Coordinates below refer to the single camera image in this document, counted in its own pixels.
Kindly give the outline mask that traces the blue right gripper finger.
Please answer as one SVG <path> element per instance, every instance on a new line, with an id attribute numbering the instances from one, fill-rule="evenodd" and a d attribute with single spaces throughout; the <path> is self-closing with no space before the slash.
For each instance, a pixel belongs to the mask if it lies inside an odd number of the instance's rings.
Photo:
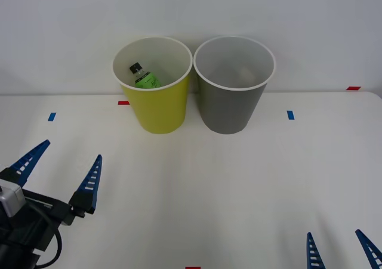
<path id="1" fill-rule="evenodd" d="M 357 229 L 355 233 L 360 241 L 371 268 L 381 269 L 381 251 L 360 229 Z"/>
<path id="2" fill-rule="evenodd" d="M 321 269 L 322 268 L 322 258 L 316 247 L 315 241 L 311 232 L 307 233 L 306 239 L 306 258 L 307 258 L 307 269 Z"/>

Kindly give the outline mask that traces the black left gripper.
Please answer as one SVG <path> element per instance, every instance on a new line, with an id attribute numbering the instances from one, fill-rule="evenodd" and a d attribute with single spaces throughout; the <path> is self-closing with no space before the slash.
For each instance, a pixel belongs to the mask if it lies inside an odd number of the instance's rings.
<path id="1" fill-rule="evenodd" d="M 49 140 L 38 144 L 18 161 L 1 171 L 1 179 L 24 186 L 38 160 L 50 145 Z M 52 197 L 25 190 L 28 204 L 35 205 L 47 215 L 55 228 L 61 224 L 71 225 L 75 216 L 84 218 L 93 214 L 97 204 L 97 193 L 101 177 L 102 155 L 98 155 L 69 204 Z M 24 205 L 12 218 L 1 214 L 1 240 L 31 249 L 46 250 L 53 239 L 53 230 L 39 213 Z"/>

